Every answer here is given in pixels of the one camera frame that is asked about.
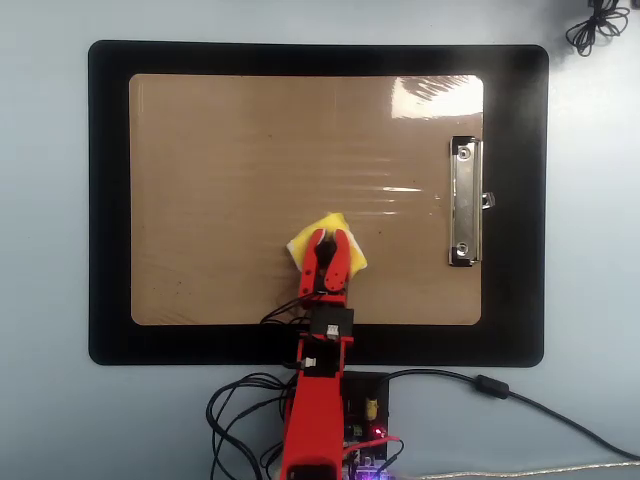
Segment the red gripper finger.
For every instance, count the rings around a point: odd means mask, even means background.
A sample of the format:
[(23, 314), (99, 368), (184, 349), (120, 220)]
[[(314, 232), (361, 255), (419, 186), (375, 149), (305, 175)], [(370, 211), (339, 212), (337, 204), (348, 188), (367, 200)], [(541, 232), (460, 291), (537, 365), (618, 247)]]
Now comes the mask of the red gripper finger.
[(319, 265), (324, 272), (324, 288), (328, 293), (340, 293), (350, 275), (350, 242), (347, 232), (337, 229), (333, 237), (319, 245)]
[(301, 279), (299, 284), (299, 298), (310, 298), (315, 293), (316, 274), (318, 271), (318, 256), (316, 247), (320, 245), (325, 238), (325, 229), (316, 229), (311, 234), (308, 245), (303, 257)]

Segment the red gripper body with servo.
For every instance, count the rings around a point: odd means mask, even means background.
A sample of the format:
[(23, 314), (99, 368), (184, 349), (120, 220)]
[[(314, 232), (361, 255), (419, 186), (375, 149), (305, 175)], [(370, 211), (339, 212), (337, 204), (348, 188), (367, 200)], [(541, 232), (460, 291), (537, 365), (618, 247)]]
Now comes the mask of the red gripper body with servo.
[[(319, 261), (319, 245), (316, 247), (316, 253)], [(345, 307), (347, 302), (347, 285), (340, 293), (328, 293), (324, 288), (324, 272), (321, 270), (320, 265), (318, 265), (315, 293), (310, 298), (299, 299), (304, 307), (311, 307), (314, 304), (320, 303)]]

